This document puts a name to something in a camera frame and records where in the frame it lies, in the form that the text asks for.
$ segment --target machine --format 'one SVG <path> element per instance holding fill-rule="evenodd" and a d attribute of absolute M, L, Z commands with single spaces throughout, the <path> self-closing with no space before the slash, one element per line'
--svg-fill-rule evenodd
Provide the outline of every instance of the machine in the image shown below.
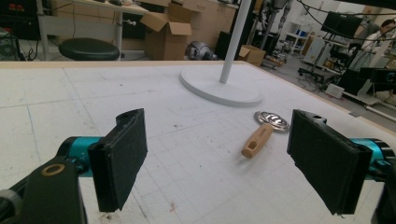
<path fill-rule="evenodd" d="M 87 223 L 79 176 L 92 176 L 101 212 L 122 209 L 148 153 L 144 110 L 118 115 L 105 137 L 70 137 L 55 157 L 0 190 L 0 223 Z"/>

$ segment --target desk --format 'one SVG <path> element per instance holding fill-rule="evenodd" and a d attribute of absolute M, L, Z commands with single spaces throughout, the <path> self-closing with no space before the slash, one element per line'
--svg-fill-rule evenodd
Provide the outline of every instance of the desk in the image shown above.
<path fill-rule="evenodd" d="M 123 23 L 122 13 L 126 12 L 136 15 L 143 15 L 144 13 L 148 12 L 147 10 L 137 5 L 119 7 L 109 4 L 108 1 L 101 3 L 93 0 L 71 0 L 70 2 L 73 4 L 80 4 L 91 7 L 105 7 L 117 11 L 119 14 L 116 24 L 100 24 L 89 21 L 78 21 L 74 23 L 73 20 L 67 18 L 59 18 L 45 15 L 42 7 L 42 0 L 36 0 L 36 2 L 38 24 L 40 27 L 41 42 L 43 45 L 45 61 L 48 61 L 50 59 L 47 35 L 71 36 L 73 32 L 70 33 L 70 29 L 68 28 L 72 27 L 73 29 L 75 25 L 76 30 L 78 30 L 78 32 L 76 32 L 75 34 L 75 37 L 81 36 L 97 38 L 98 36 L 101 36 L 104 39 L 115 39 L 117 41 L 117 48 L 121 50 Z"/>
<path fill-rule="evenodd" d="M 287 154 L 287 133 L 273 133 L 251 160 L 241 149 L 259 110 L 288 121 L 294 108 L 310 111 L 347 137 L 393 148 L 396 133 L 247 63 L 232 71 L 262 90 L 262 104 L 217 105 L 179 80 L 186 67 L 208 66 L 220 74 L 221 62 L 2 63 L 0 189 L 52 158 L 65 138 L 104 135 L 118 114 L 143 107 L 148 157 L 124 209 L 99 213 L 92 180 L 79 179 L 90 223 L 370 223 L 382 183 L 365 181 L 356 214 L 334 217 Z"/>

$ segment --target black stool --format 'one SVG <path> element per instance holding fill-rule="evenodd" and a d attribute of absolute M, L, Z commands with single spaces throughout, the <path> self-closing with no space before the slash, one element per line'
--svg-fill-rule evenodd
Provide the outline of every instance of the black stool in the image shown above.
<path fill-rule="evenodd" d="M 116 46 L 92 38 L 67 39 L 59 45 L 59 51 L 75 61 L 116 61 L 120 57 Z"/>

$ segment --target cardboard box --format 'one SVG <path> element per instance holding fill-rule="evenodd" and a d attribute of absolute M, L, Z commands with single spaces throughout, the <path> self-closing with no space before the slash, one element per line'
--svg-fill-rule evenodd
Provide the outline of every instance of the cardboard box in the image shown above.
<path fill-rule="evenodd" d="M 265 51 L 251 45 L 242 45 L 239 51 L 239 61 L 245 61 L 260 67 L 265 56 Z"/>
<path fill-rule="evenodd" d="M 140 22 L 147 26 L 147 56 L 154 61 L 183 61 L 191 35 L 190 20 L 191 10 L 176 4 L 169 4 L 168 14 L 146 13 Z"/>

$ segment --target white table surface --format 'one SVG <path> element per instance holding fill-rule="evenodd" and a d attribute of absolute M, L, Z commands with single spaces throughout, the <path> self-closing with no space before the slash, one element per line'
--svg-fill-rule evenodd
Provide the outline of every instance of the white table surface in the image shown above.
<path fill-rule="evenodd" d="M 243 63 L 232 71 L 261 88 L 262 104 L 217 105 L 182 86 L 187 66 L 221 70 L 217 63 L 4 63 L 0 189 L 51 159 L 67 137 L 106 135 L 118 114 L 145 108 L 148 156 L 124 209 L 99 213 L 92 179 L 80 178 L 90 223 L 370 223 L 382 183 L 364 182 L 355 215 L 332 216 L 287 154 L 287 133 L 273 133 L 251 160 L 241 149 L 259 127 L 259 110 L 288 121 L 295 108 L 317 113 L 346 137 L 393 148 L 395 133 Z"/>

